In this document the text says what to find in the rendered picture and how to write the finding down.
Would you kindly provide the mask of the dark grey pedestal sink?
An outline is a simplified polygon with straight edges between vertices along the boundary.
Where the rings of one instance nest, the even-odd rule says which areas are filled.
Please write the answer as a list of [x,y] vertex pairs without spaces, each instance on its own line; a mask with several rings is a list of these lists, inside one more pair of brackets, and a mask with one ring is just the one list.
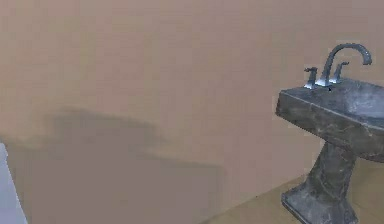
[[384,87],[344,78],[279,93],[276,115],[324,140],[306,180],[281,195],[302,224],[358,224],[347,200],[355,161],[384,163]]

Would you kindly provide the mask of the grey metal faucet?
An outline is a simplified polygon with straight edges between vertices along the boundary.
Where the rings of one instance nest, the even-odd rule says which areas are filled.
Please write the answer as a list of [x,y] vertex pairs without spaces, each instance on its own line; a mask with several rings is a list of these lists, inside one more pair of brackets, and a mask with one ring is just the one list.
[[314,89],[315,86],[320,87],[329,87],[332,84],[338,84],[341,82],[341,70],[342,67],[348,65],[348,62],[342,62],[337,65],[335,69],[335,73],[333,77],[330,77],[331,68],[334,62],[334,59],[337,53],[343,49],[354,49],[358,51],[362,56],[362,64],[363,65],[371,65],[372,64],[372,55],[369,50],[359,43],[342,43],[336,45],[328,54],[328,57],[325,61],[323,71],[319,79],[317,76],[317,67],[307,67],[304,69],[305,72],[309,72],[310,75],[308,77],[308,81],[305,83],[304,88]]

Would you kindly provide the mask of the pale blue-white panel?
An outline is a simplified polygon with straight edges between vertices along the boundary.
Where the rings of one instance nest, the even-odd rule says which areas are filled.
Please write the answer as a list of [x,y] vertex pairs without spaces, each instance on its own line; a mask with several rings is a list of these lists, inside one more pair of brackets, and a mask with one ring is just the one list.
[[8,153],[0,143],[0,224],[28,224],[7,163]]

